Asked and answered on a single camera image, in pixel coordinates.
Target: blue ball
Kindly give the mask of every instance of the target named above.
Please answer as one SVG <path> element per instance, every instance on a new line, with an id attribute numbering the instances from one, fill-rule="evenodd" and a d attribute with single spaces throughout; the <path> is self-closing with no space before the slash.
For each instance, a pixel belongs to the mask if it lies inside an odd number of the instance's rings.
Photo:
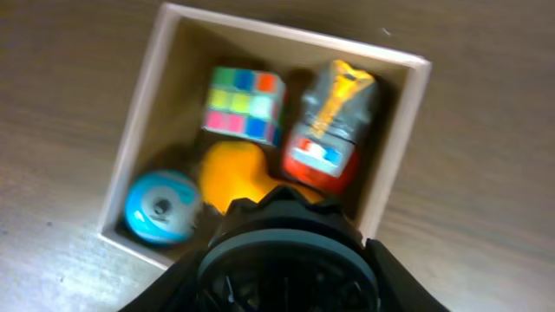
<path id="1" fill-rule="evenodd" d="M 201 206 L 199 191 L 188 177 L 173 171 L 151 172 L 131 187 L 125 219 L 149 243 L 176 244 L 193 234 Z"/>

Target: wooden table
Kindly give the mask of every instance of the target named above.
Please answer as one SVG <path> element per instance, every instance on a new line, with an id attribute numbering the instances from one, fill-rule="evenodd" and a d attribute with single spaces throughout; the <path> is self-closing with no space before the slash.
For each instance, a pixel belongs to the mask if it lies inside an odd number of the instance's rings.
<path id="1" fill-rule="evenodd" d="M 378 237 L 453 310 L 555 310 L 555 3 L 183 3 L 434 62 Z M 95 235 L 158 5 L 0 4 L 0 310 L 116 310 L 161 273 Z"/>

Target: colorful puzzle cube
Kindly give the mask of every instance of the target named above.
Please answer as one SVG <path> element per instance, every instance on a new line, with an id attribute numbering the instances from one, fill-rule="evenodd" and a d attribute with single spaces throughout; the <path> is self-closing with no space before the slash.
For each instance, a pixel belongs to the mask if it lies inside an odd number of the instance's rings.
<path id="1" fill-rule="evenodd" d="M 218 67 L 212 75 L 203 128 L 276 145 L 284 83 L 273 73 Z"/>

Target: orange toy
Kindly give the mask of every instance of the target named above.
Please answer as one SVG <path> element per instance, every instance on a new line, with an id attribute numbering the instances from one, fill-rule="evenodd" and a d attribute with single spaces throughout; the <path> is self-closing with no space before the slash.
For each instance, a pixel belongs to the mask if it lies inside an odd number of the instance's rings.
<path id="1" fill-rule="evenodd" d="M 200 168 L 202 198 L 222 213 L 234 199 L 248 198 L 258 202 L 278 185 L 294 187 L 311 203 L 322 200 L 318 193 L 304 186 L 270 177 L 264 153 L 250 142 L 215 144 L 206 153 Z"/>

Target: toy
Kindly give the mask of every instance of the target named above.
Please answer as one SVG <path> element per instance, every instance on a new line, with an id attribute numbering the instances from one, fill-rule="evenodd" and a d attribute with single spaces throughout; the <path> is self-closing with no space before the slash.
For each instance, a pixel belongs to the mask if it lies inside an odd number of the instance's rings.
<path id="1" fill-rule="evenodd" d="M 193 182 L 172 171 L 151 172 L 131 187 L 125 205 L 129 228 L 154 244 L 174 244 L 193 233 L 202 202 Z"/>
<path id="2" fill-rule="evenodd" d="M 275 145 L 283 96 L 284 83 L 277 75 L 218 67 L 212 77 L 203 128 Z"/>
<path id="3" fill-rule="evenodd" d="M 357 141 L 375 111 L 374 77 L 335 60 L 303 95 L 304 115 L 292 129 L 284 169 L 307 185 L 339 194 L 358 163 Z"/>
<path id="4" fill-rule="evenodd" d="M 300 191 L 311 203 L 322 197 L 312 190 L 270 177 L 260 147 L 251 142 L 229 141 L 214 145 L 202 161 L 199 187 L 203 199 L 225 213 L 237 198 L 258 202 L 278 185 Z"/>

